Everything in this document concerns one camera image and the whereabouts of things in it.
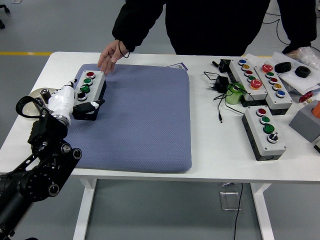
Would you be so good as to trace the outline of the person's right hand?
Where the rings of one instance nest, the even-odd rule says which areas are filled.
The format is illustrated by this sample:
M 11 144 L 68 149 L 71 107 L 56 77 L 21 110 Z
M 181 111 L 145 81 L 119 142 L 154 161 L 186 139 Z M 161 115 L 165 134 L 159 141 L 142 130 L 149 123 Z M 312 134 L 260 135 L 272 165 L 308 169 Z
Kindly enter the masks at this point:
M 123 57 L 128 57 L 129 52 L 123 42 L 116 39 L 110 42 L 102 51 L 97 62 L 97 67 L 105 75 L 108 75 L 114 71 L 116 62 Z

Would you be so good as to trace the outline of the person's left hand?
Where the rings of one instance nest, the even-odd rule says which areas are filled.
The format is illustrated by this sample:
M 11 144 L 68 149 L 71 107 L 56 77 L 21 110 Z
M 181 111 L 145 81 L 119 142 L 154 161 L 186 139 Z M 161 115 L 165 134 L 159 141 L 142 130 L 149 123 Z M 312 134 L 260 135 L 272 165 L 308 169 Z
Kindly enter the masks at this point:
M 290 57 L 292 59 L 294 58 L 298 58 L 300 56 L 300 50 L 299 49 L 295 49 L 295 50 L 283 50 L 282 53 L 287 56 L 287 57 Z

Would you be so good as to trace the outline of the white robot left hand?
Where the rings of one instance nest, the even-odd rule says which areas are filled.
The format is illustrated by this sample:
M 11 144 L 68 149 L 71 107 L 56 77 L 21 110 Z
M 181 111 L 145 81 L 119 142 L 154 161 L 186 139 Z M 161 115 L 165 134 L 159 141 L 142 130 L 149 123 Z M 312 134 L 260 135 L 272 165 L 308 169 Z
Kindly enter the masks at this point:
M 70 122 L 71 119 L 95 121 L 106 90 L 105 79 L 81 80 L 76 87 L 69 82 L 54 91 L 48 101 L 48 108 L 52 115 L 60 120 Z

